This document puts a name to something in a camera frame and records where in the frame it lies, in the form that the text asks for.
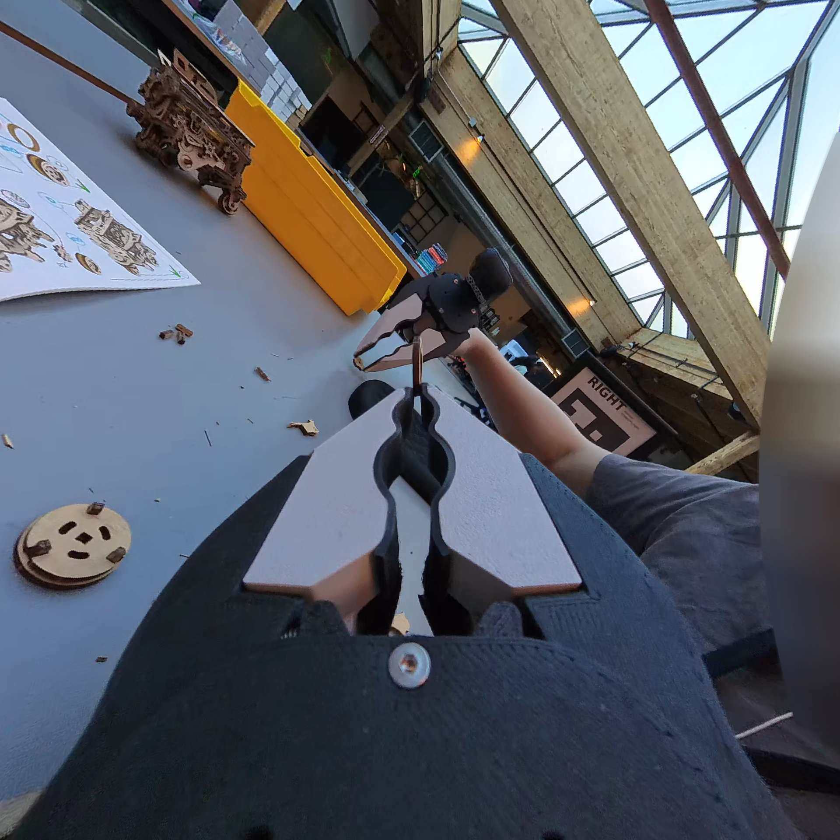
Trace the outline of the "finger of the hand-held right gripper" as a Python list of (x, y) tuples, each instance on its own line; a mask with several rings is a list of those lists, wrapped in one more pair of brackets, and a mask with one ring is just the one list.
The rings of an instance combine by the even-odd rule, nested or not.
[(365, 334), (356, 349), (357, 358), (412, 358), (413, 340), (430, 327), (430, 315), (397, 321), (396, 317), (383, 314)]
[(353, 354), (353, 366), (360, 372), (366, 374), (389, 371), (403, 366), (419, 366), (423, 368), (425, 361), (426, 345), (423, 336), (417, 336), (411, 343), (402, 343), (395, 346), (393, 350), (377, 358), (366, 360), (371, 352), (377, 350), (384, 339), (393, 339), (396, 334), (391, 332), (379, 339), (360, 344), (360, 347)]

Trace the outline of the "assembled wooden model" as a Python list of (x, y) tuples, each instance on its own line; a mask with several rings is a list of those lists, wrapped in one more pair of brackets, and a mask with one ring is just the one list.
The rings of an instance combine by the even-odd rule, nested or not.
[(130, 100), (125, 109), (140, 126), (136, 147), (195, 174), (200, 186), (219, 189), (219, 209), (236, 214), (246, 199), (243, 178), (256, 145), (220, 108), (208, 79), (177, 49), (172, 58), (159, 51), (139, 95), (141, 101)]

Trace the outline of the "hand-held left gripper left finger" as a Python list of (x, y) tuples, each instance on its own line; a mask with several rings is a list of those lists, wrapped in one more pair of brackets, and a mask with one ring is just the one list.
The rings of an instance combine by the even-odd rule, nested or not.
[(245, 573), (250, 592), (329, 602), (388, 635), (402, 589), (393, 482), (414, 395), (394, 391), (313, 450)]

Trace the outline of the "stack of white boxes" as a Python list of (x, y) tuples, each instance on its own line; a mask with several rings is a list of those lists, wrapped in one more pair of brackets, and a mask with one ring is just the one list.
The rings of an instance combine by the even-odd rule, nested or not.
[(296, 129), (310, 109), (310, 101), (267, 41), (269, 27), (285, 8), (299, 2), (227, 1), (213, 19), (213, 36), (237, 73), (261, 101), (289, 128)]

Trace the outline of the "framed marker sign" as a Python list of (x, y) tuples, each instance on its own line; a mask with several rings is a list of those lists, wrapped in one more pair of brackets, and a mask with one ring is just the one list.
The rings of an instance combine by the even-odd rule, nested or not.
[(596, 358), (578, 359), (543, 393), (588, 441), (615, 455), (645, 457), (671, 427)]

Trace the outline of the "yellow storage bin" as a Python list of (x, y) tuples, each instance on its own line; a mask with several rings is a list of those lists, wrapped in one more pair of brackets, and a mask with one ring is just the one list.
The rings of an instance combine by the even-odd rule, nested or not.
[(347, 316), (381, 307), (405, 267), (300, 138), (242, 81), (226, 115), (255, 143), (245, 205)]

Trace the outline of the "slotted wooden disc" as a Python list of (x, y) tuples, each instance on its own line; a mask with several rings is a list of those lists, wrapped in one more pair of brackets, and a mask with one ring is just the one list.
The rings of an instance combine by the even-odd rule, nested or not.
[(74, 503), (29, 523), (17, 538), (13, 560), (32, 583), (76, 590), (109, 577), (131, 542), (130, 525), (115, 510), (98, 501)]

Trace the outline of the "grey desk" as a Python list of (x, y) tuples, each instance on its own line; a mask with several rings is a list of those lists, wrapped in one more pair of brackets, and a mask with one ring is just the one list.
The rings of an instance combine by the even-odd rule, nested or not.
[[(43, 789), (187, 555), (316, 438), (350, 421), (350, 357), (374, 317), (345, 317), (245, 208), (139, 152), (124, 104), (2, 36), (2, 98), (200, 280), (2, 303), (2, 802)], [(159, 333), (182, 324), (184, 345)], [(271, 382), (255, 373), (261, 367)], [(128, 557), (65, 592), (17, 572), (36, 517), (105, 502)]]

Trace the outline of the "person's dark shirt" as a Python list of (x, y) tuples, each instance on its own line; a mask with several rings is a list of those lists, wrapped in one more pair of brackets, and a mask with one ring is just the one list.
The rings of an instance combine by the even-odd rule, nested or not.
[(838, 751), (793, 717), (775, 644), (759, 487), (619, 455), (583, 499), (668, 590), (757, 789), (758, 838), (838, 838)]

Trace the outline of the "person's right forearm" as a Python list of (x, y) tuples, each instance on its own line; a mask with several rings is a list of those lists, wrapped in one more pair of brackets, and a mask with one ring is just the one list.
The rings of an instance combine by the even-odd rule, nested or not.
[(479, 329), (469, 331), (457, 354), (499, 435), (532, 455), (578, 497), (585, 497), (606, 451), (518, 373)]

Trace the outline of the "open instruction booklet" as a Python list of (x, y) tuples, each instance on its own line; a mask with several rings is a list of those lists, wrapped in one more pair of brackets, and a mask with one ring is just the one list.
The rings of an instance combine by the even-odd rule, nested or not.
[(199, 285), (21, 111), (1, 100), (1, 301)]

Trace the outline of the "skylight window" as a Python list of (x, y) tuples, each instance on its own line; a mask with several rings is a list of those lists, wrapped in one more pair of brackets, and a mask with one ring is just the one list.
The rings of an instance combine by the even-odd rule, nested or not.
[[(789, 259), (838, 132), (838, 2), (667, 2)], [(591, 1), (616, 58), (753, 309), (773, 334), (784, 294), (688, 83), (644, 2)], [(602, 179), (491, 2), (463, 2), (458, 48), (641, 325), (692, 339)]]

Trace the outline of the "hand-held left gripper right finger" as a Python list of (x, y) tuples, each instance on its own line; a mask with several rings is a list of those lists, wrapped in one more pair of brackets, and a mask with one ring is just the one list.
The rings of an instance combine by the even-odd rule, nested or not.
[(472, 634), (495, 603), (580, 592), (583, 580), (522, 454), (433, 385), (420, 391), (430, 542), (420, 603), (433, 634)]

